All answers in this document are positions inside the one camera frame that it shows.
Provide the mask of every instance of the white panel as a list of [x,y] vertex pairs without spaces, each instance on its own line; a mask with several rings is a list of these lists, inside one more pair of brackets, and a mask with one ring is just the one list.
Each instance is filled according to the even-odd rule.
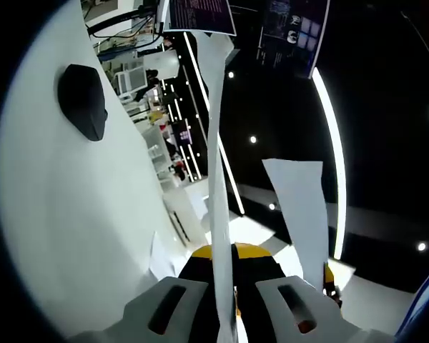
[[267,175],[277,193],[305,281],[322,290],[327,262],[327,212],[321,187],[322,162],[266,159]]
[[[60,111],[56,82],[69,64],[99,72],[109,113],[101,141],[87,140]],[[104,329],[153,285],[154,230],[169,254],[184,254],[161,192],[71,0],[28,50],[0,122],[1,227],[22,281],[62,334]]]
[[413,294],[353,276],[342,293],[343,318],[361,329],[395,334]]
[[229,213],[227,192],[218,149],[220,107],[224,81],[225,59],[232,50],[230,39],[213,34],[210,38],[202,32],[193,33],[197,40],[197,60],[209,93],[208,174],[209,174],[209,224],[212,233],[214,292],[220,319],[218,342],[236,341],[231,323],[234,313],[232,255],[229,242]]

